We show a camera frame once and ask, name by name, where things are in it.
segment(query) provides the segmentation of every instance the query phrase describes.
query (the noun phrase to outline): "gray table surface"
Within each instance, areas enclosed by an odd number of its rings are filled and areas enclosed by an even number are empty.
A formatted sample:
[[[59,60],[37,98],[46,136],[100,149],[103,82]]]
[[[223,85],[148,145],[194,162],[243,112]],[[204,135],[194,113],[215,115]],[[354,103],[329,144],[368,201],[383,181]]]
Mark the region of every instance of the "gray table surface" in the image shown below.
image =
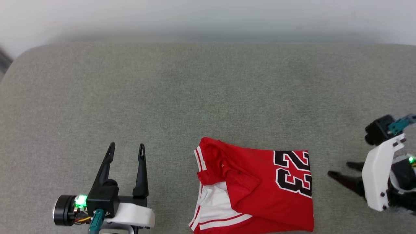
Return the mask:
[[[62,194],[88,193],[110,142],[110,178],[129,195],[146,146],[156,227],[191,233],[202,137],[306,149],[315,233],[414,233],[415,217],[377,212],[327,177],[350,175],[364,128],[416,112],[416,48],[405,45],[74,43],[31,50],[0,82],[0,233],[57,227]],[[416,127],[406,131],[415,151]]]

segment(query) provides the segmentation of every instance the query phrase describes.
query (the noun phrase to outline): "red jersey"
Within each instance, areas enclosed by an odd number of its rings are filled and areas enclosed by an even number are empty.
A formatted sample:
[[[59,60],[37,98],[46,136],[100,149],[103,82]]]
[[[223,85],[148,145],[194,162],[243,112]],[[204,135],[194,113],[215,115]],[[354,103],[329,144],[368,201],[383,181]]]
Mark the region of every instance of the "red jersey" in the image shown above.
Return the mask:
[[[203,138],[194,233],[313,231],[308,151],[242,148]]]

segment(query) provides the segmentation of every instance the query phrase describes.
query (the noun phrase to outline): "white backdrop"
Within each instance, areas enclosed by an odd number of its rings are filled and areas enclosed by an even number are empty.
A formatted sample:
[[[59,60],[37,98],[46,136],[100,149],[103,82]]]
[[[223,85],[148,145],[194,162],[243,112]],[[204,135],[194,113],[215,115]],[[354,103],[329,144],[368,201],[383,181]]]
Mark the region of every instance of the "white backdrop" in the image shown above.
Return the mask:
[[[416,0],[0,0],[12,58],[86,40],[416,45]]]

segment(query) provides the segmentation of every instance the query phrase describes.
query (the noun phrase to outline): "green led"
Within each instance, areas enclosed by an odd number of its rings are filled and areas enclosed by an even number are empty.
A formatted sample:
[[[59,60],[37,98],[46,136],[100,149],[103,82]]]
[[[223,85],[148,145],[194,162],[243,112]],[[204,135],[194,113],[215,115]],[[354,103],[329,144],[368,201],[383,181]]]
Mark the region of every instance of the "green led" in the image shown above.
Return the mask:
[[[80,207],[86,207],[87,206],[87,195],[79,195],[77,199],[75,200],[75,206]]]

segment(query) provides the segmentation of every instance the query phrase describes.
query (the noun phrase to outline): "jersey number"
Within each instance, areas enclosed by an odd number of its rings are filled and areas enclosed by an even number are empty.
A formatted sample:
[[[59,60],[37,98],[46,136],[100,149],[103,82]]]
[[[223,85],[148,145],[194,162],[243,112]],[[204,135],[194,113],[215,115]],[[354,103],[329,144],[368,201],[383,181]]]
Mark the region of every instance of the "jersey number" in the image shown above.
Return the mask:
[[[289,168],[289,161],[291,161],[297,170],[310,172],[309,154],[303,152],[302,157],[306,159],[306,163],[293,151],[275,151],[274,164],[283,167],[276,170],[276,184],[283,190],[312,198],[312,176],[306,173],[303,175],[303,178],[293,176],[293,182],[290,182],[287,179],[291,174],[289,170],[284,169]]]

